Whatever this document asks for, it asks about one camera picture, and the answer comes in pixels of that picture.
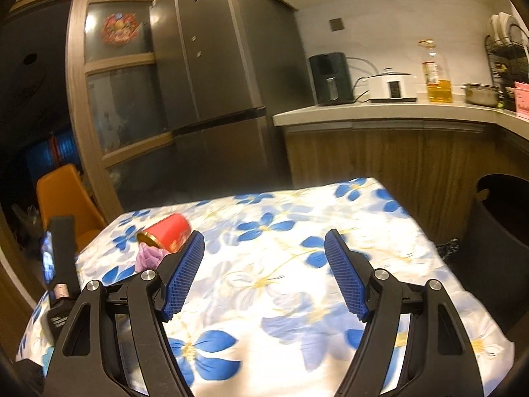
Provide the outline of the blue floral tablecloth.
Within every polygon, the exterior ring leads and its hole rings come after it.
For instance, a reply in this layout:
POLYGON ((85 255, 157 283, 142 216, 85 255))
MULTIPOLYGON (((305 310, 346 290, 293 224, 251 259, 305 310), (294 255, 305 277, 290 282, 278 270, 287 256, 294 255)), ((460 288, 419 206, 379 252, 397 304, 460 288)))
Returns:
MULTIPOLYGON (((515 346, 441 259, 418 223, 372 177, 294 191, 263 192, 145 208, 111 222, 76 258, 81 286, 136 274, 136 234, 173 213, 204 237, 204 258, 184 306, 163 325, 189 396, 339 396, 365 323, 345 304, 325 256, 337 230, 351 251, 400 282, 442 283, 471 342, 484 394, 507 377, 515 346)), ((48 291, 29 319, 16 360, 44 395, 57 340, 41 320, 48 291)), ((400 318, 384 395, 403 366, 410 316, 400 318)), ((128 316, 117 315, 127 385, 148 394, 128 316)))

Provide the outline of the red door decoration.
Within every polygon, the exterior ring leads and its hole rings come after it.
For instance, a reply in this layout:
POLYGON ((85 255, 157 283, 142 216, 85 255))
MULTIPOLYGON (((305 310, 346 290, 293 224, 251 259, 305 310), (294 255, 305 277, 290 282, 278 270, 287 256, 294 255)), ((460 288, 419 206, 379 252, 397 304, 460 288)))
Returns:
POLYGON ((104 20, 101 36, 106 44, 122 46, 138 35, 140 27, 136 13, 113 13, 104 20))

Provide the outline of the black dish rack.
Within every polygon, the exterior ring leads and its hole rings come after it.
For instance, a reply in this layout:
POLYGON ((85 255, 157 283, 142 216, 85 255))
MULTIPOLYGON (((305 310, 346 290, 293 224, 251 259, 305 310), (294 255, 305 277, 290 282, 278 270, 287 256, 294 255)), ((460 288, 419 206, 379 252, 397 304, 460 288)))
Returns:
POLYGON ((505 12, 490 16, 484 46, 492 85, 500 91, 500 103, 515 111, 515 83, 528 83, 528 33, 505 12))

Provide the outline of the cooking oil bottle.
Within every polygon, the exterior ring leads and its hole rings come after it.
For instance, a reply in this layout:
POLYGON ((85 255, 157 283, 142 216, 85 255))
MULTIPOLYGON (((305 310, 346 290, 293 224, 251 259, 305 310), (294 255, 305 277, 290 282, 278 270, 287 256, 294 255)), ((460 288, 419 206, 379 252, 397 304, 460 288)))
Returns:
POLYGON ((431 103, 452 103, 452 83, 447 68, 446 58, 437 48, 433 39, 419 42, 422 50, 422 72, 431 103))

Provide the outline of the pink utensil holder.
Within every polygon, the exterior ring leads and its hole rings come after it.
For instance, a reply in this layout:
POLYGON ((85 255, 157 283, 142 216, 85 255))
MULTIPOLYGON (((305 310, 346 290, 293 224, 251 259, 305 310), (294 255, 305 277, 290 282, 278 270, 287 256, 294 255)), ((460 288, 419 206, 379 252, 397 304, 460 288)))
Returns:
POLYGON ((524 119, 529 119, 529 84, 515 82, 515 112, 524 119))

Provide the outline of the white rice cooker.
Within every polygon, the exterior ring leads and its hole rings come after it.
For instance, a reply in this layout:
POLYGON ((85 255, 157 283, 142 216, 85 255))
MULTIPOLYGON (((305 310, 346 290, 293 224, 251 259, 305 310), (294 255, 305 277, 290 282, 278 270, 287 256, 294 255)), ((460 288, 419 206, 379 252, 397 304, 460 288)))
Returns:
POLYGON ((417 90, 414 76, 410 73, 394 71, 391 67, 383 73, 367 78, 369 101, 380 102, 416 102, 417 90))

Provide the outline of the wooden glass door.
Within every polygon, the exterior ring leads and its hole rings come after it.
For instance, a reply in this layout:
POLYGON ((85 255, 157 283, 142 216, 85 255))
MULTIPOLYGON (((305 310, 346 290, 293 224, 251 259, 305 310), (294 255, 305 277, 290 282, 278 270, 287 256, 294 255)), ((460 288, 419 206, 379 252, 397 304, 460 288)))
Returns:
POLYGON ((106 220, 171 201, 176 145, 164 109, 151 14, 156 0, 73 0, 66 35, 66 87, 73 132, 106 220), (138 35, 106 44, 104 20, 136 13, 138 35))

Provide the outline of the stainless steel bowl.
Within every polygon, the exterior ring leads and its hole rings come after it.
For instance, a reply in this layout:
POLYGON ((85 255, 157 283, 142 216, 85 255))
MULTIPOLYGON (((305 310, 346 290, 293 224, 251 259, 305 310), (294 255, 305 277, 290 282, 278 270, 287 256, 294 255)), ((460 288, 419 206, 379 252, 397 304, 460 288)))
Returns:
POLYGON ((500 88, 482 84, 467 82, 462 86, 465 92, 465 102, 473 105, 496 108, 500 101, 500 88))

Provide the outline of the black air fryer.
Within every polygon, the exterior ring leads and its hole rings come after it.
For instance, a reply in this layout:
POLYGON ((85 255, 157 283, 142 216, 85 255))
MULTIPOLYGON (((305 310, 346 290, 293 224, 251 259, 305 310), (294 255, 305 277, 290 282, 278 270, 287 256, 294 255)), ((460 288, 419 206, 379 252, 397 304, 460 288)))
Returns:
POLYGON ((318 105, 353 103, 350 70, 344 53, 318 54, 310 57, 308 62, 318 105))

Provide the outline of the orange chair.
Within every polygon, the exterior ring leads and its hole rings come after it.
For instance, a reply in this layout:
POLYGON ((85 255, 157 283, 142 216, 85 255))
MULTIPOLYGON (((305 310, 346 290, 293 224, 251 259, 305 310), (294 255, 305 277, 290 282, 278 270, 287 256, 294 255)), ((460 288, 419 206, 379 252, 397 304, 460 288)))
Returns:
POLYGON ((43 228, 55 217, 74 217, 74 236, 80 253, 107 226, 73 164, 41 177, 36 186, 43 228))

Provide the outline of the red paper cup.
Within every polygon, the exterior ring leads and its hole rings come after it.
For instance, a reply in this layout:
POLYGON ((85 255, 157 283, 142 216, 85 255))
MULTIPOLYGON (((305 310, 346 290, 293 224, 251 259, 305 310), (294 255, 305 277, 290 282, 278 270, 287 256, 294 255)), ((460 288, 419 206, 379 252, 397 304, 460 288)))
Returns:
POLYGON ((147 246, 154 246, 165 249, 169 253, 175 253, 185 244, 191 231, 187 219, 179 213, 173 213, 139 231, 136 234, 136 240, 139 244, 144 243, 147 246))

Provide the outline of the black trash bin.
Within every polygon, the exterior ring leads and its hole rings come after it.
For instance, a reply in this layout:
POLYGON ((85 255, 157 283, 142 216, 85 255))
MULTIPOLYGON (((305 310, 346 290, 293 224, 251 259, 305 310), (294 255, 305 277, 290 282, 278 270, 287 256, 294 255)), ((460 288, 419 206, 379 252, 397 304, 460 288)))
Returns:
POLYGON ((489 174, 477 183, 462 242, 460 282, 504 331, 528 311, 528 181, 489 174))

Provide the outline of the wall power outlet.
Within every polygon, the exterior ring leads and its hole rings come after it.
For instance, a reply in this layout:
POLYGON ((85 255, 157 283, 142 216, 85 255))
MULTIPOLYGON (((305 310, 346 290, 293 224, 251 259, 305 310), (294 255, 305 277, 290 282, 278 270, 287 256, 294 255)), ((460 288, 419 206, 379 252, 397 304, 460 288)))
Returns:
POLYGON ((344 30, 344 21, 342 18, 330 19, 329 26, 332 32, 344 30))

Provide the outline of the dark grey refrigerator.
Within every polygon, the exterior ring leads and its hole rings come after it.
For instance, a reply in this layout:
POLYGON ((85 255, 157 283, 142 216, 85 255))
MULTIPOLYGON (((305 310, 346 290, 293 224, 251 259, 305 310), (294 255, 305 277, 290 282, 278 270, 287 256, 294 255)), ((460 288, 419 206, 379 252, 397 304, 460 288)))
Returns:
POLYGON ((278 0, 156 0, 151 16, 183 187, 195 197, 290 188, 273 119, 313 102, 294 11, 278 0))

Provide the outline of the purple plastic bag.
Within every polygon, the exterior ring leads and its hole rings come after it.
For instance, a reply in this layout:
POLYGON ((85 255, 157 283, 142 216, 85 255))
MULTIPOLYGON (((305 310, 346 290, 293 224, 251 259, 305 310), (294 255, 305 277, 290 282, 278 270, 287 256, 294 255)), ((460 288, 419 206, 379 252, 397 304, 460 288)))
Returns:
POLYGON ((168 252, 163 248, 139 244, 139 251, 135 260, 135 272, 141 273, 146 270, 156 270, 168 252))

